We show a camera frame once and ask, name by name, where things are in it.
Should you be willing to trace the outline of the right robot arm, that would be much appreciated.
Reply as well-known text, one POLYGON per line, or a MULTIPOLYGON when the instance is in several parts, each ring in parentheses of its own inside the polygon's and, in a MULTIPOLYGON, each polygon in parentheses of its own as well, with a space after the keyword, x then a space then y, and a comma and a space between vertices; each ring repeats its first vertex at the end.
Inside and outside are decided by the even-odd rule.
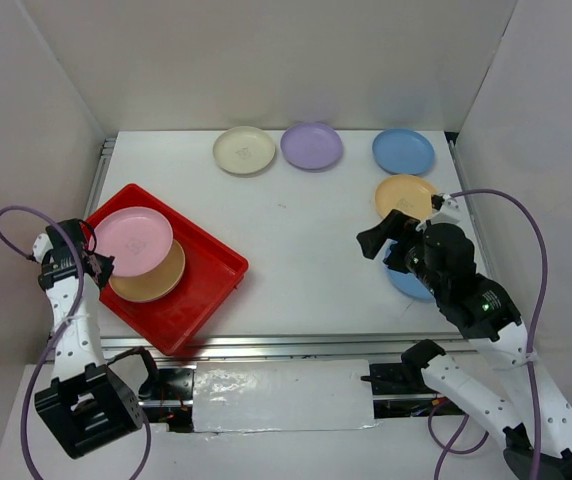
POLYGON ((572 406, 545 366, 527 350, 528 332, 506 290, 478 273, 474 245, 452 223, 421 223, 393 210, 358 234, 373 259, 386 243, 392 271, 409 273, 433 295, 440 313, 481 355, 506 395, 463 372, 444 349, 423 340, 402 355, 401 378, 453 401, 502 447, 519 479, 572 479, 572 406))

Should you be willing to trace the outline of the pink plate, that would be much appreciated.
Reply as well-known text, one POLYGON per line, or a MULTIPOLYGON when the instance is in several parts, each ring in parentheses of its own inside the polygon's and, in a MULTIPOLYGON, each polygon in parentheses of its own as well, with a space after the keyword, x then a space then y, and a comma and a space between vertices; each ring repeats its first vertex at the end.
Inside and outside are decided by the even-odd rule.
POLYGON ((96 252, 113 257, 113 274, 137 277, 159 266, 173 245, 169 220, 147 207, 127 207, 109 214, 96 227, 96 252))

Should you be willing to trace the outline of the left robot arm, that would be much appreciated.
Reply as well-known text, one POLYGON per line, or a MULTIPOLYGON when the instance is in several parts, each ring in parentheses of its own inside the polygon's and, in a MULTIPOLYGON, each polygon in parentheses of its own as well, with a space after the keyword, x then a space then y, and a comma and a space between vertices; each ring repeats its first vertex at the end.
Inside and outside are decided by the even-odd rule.
POLYGON ((155 397, 164 377, 159 369, 140 364, 129 373, 127 386, 108 366, 97 314, 113 259, 91 250, 88 226, 79 219, 48 226, 33 246, 41 266, 38 284, 52 307, 53 329, 65 328, 55 339, 50 386, 34 395, 34 405, 72 459, 139 430, 143 413, 136 395, 155 397))

